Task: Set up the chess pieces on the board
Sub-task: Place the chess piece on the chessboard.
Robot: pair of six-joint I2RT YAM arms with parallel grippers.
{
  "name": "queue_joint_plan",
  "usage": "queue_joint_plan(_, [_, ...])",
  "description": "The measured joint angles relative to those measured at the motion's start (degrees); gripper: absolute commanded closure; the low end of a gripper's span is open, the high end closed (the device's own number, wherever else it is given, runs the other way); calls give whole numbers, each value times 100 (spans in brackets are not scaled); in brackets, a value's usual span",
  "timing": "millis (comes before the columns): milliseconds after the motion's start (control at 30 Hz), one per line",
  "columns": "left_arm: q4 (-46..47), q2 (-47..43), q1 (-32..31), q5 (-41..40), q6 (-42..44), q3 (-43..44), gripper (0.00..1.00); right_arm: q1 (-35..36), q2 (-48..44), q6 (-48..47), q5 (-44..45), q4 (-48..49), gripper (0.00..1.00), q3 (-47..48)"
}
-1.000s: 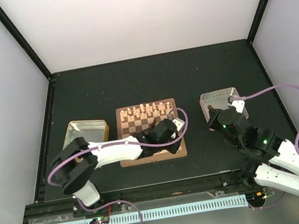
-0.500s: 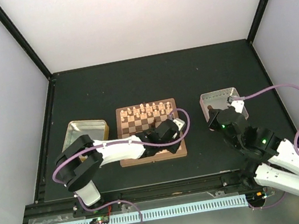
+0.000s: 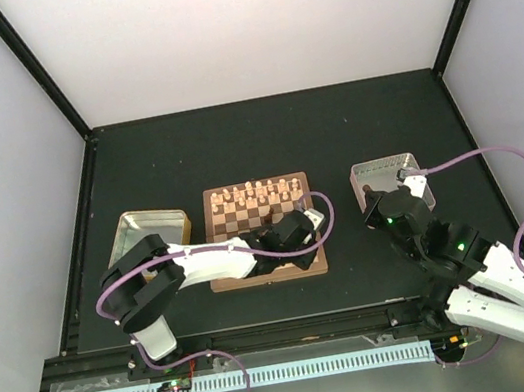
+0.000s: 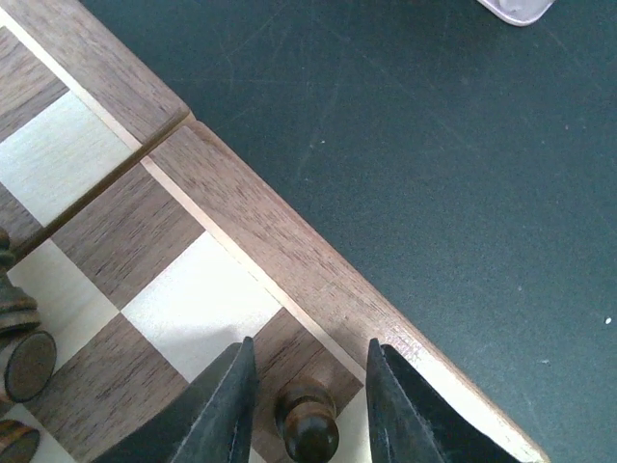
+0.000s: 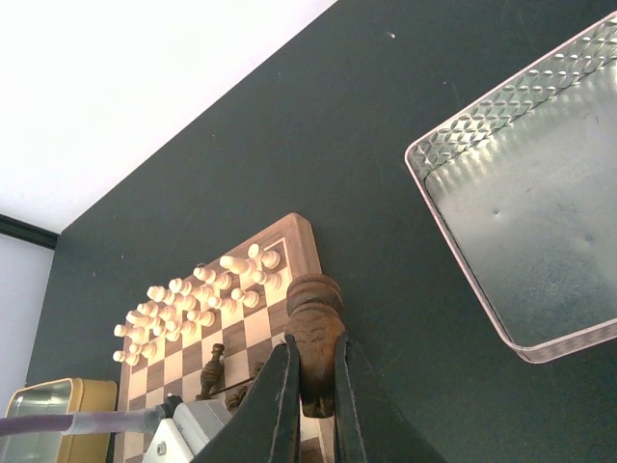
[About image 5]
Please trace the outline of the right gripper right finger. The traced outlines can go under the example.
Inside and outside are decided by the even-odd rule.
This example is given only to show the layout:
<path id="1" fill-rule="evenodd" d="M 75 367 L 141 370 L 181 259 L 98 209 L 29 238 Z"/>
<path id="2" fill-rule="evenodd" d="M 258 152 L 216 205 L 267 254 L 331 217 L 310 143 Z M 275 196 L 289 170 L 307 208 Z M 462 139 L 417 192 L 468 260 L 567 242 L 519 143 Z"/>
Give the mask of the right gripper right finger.
<path id="1" fill-rule="evenodd" d="M 444 461 L 383 393 L 365 355 L 345 334 L 335 350 L 335 461 Z"/>

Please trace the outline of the dark chess knight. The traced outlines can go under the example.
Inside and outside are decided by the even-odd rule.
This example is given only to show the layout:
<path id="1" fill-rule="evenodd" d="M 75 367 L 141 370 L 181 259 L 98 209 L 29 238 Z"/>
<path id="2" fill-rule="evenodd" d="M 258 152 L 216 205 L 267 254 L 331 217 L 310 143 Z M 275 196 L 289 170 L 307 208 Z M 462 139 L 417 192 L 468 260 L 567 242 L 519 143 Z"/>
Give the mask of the dark chess knight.
<path id="1" fill-rule="evenodd" d="M 300 358 L 303 414 L 327 419 L 335 412 L 335 350 L 345 331 L 342 294 L 323 274 L 306 274 L 287 288 L 285 332 L 294 338 Z"/>

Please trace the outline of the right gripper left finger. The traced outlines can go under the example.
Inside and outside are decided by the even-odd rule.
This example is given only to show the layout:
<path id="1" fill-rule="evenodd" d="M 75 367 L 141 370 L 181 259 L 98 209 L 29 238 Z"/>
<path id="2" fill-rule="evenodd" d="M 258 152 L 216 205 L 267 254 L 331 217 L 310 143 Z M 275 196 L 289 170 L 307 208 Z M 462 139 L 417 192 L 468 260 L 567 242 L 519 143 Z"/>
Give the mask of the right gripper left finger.
<path id="1" fill-rule="evenodd" d="M 228 424 L 194 458 L 203 462 L 297 462 L 300 458 L 300 355 L 284 337 Z"/>

